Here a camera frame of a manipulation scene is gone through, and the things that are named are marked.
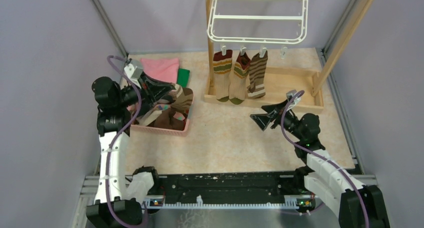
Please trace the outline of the brown beige striped sock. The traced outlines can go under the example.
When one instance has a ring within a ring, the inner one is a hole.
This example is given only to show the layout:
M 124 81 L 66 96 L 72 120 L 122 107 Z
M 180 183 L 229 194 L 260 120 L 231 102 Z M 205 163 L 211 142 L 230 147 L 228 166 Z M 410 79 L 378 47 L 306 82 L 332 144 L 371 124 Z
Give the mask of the brown beige striped sock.
M 267 69 L 268 52 L 264 55 L 260 53 L 254 55 L 249 67 L 249 86 L 247 87 L 247 96 L 250 99 L 262 98 L 266 95 L 264 79 Z

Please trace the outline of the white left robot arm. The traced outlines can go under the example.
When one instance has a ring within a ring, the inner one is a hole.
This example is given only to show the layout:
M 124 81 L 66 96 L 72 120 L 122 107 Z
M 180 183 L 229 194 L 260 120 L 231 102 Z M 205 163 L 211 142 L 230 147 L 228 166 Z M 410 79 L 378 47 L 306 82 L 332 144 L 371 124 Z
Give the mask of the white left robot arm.
M 93 204 L 86 208 L 86 216 L 95 227 L 146 227 L 146 204 L 126 192 L 124 164 L 130 126 L 136 118 L 151 111 L 175 85 L 141 74 L 136 83 L 130 81 L 125 88 L 109 77 L 100 77 L 91 89 L 98 103 L 100 173 L 97 192 Z

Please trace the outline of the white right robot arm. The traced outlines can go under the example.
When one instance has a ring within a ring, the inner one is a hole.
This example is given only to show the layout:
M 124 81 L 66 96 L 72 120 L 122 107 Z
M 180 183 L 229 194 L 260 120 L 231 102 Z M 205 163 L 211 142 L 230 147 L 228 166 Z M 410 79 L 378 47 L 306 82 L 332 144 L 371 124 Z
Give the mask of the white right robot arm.
M 340 227 L 389 227 L 382 191 L 366 185 L 340 167 L 319 140 L 320 119 L 313 113 L 297 118 L 288 100 L 264 105 L 262 114 L 250 118 L 262 130 L 281 127 L 298 139 L 292 142 L 304 166 L 295 170 L 296 192 L 316 194 L 338 218 Z

